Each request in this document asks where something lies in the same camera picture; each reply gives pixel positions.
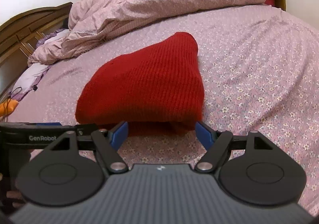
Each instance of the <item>round joint cover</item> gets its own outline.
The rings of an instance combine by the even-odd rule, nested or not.
[[[197,164],[197,168],[199,170],[206,171],[206,170],[211,170],[213,168],[213,165],[209,162],[201,162]]]
[[[274,184],[283,178],[284,171],[271,163],[256,163],[247,168],[250,180],[260,184]]]
[[[67,206],[94,195],[101,187],[104,175],[90,159],[61,156],[48,160],[31,160],[19,172],[18,189],[35,204]]]
[[[278,206],[297,202],[305,186],[303,169],[284,160],[241,156],[228,161],[219,174],[222,187],[235,198],[254,205]]]
[[[126,168],[126,165],[123,162],[115,162],[111,164],[111,168],[114,171],[120,171]]]

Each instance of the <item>metal pivot screw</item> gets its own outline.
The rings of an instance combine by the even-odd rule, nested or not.
[[[123,162],[115,162],[111,164],[111,169],[114,171],[121,171],[126,168],[126,165]]]
[[[206,170],[211,170],[213,168],[213,165],[211,163],[209,163],[209,162],[200,162],[197,165],[197,168],[199,170],[206,171]]]

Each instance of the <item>wooden headboard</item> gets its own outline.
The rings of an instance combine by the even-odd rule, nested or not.
[[[44,35],[62,27],[72,3],[20,13],[0,26],[0,102],[28,67],[28,56]]]

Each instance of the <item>pink floral bedsheet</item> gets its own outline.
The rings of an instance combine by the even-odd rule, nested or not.
[[[270,138],[305,169],[307,186],[300,204],[317,214],[319,33],[271,6],[229,7],[165,19],[63,60],[52,66],[9,120],[76,124],[77,99],[100,66],[177,31],[189,32],[198,43],[205,88],[203,121],[213,129],[241,135],[259,130]],[[191,132],[184,137],[131,137],[119,153],[129,165],[195,164],[205,150]],[[90,152],[82,155],[92,157]]]

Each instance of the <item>orange object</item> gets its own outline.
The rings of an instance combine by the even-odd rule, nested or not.
[[[7,99],[3,103],[0,104],[0,117],[7,116],[15,110],[18,106],[19,102],[12,99]]]
[[[202,119],[204,87],[198,47],[186,32],[104,64],[84,87],[75,117],[129,135],[185,134]]]

